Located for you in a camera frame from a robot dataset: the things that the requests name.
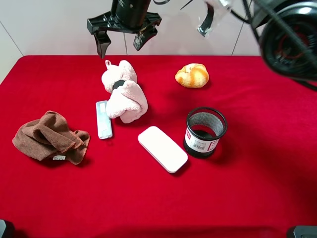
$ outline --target towel tag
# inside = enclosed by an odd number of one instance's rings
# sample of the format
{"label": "towel tag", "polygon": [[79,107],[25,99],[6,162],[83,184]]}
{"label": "towel tag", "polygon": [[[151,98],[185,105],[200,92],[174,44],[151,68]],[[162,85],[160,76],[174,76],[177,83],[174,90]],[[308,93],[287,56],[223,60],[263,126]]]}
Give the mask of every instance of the towel tag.
{"label": "towel tag", "polygon": [[53,157],[53,160],[65,160],[66,156],[65,155],[55,155]]}

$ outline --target white wall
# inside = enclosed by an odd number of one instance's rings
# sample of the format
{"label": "white wall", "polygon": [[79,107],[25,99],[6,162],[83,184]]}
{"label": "white wall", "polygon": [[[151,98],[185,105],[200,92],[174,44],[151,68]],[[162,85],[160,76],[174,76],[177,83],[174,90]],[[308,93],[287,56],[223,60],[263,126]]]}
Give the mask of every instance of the white wall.
{"label": "white wall", "polygon": [[[158,35],[137,52],[133,47],[134,35],[125,34],[128,54],[258,54],[250,30],[246,25],[242,28],[242,22],[230,14],[224,17],[209,38],[203,38],[196,29],[199,17],[204,18],[206,15],[206,6],[202,0],[195,0],[179,11],[187,1],[171,0],[163,6],[152,2],[149,11],[158,12],[163,18],[158,27]],[[94,37],[86,28],[87,18],[109,11],[111,2],[112,0],[0,0],[0,21],[23,55],[96,55]],[[234,9],[245,15],[241,0],[235,0]],[[123,34],[109,32],[109,36],[112,44],[107,54],[126,54]]]}
{"label": "white wall", "polygon": [[21,56],[21,52],[0,24],[0,84]]}

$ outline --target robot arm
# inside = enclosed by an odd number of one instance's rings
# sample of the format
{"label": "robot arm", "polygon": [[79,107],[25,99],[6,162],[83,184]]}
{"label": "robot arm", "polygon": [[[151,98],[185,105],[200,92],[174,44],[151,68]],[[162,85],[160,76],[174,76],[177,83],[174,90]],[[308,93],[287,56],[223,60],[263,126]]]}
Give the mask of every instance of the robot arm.
{"label": "robot arm", "polygon": [[[107,31],[136,34],[134,47],[140,50],[158,31],[161,23],[157,13],[147,12],[151,0],[113,0],[111,11],[88,19],[87,28],[94,35],[97,51],[101,58],[111,44]],[[157,1],[167,4],[170,0]],[[205,0],[207,16],[198,28],[205,36],[210,29],[214,8]],[[242,0],[248,19],[228,11],[239,20],[250,24],[261,49],[262,58],[274,72],[290,77],[317,91],[308,81],[317,82],[317,0],[254,0],[255,13],[251,16],[247,0]],[[257,28],[266,24],[262,35]]]}

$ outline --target black cable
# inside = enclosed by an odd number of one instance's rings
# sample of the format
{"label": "black cable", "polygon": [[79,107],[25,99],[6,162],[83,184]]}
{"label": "black cable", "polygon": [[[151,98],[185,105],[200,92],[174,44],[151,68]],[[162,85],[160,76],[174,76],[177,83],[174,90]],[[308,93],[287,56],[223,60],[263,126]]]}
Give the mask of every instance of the black cable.
{"label": "black cable", "polygon": [[248,2],[247,2],[247,0],[242,0],[242,2],[243,2],[243,5],[244,5],[244,9],[246,11],[246,14],[247,14],[247,17],[248,17],[248,21],[249,21],[249,24],[251,26],[251,30],[253,32],[253,35],[256,38],[256,41],[259,42],[260,37],[259,37],[259,34],[258,34],[257,30],[252,25],[252,16],[251,16],[251,13],[250,13],[250,7],[248,6]]}
{"label": "black cable", "polygon": [[234,15],[236,18],[238,18],[240,21],[243,21],[243,22],[245,22],[245,23],[247,23],[247,24],[250,24],[250,23],[249,23],[249,20],[244,19],[242,16],[240,16],[239,14],[237,14],[234,10],[230,10],[230,13],[231,13],[232,15]]}
{"label": "black cable", "polygon": [[294,44],[299,48],[300,51],[304,53],[304,56],[306,59],[311,63],[311,65],[314,66],[314,68],[317,69],[317,58],[314,54],[312,54],[311,50],[304,44],[302,39],[297,36],[297,34],[292,30],[292,28],[285,23],[283,19],[281,19],[278,14],[270,9],[265,3],[263,3],[262,0],[255,0],[255,2],[258,3],[258,5],[262,8],[263,11],[265,11],[272,20],[283,30],[286,34],[290,37],[290,39],[293,41]]}

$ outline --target black mesh cup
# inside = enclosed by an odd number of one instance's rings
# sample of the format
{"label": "black mesh cup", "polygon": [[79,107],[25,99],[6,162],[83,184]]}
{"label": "black mesh cup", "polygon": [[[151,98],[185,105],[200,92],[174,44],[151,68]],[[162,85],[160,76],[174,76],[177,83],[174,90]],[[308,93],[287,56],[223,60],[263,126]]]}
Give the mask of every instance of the black mesh cup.
{"label": "black mesh cup", "polygon": [[212,108],[196,108],[187,116],[186,151],[197,158],[210,156],[227,131],[224,116]]}

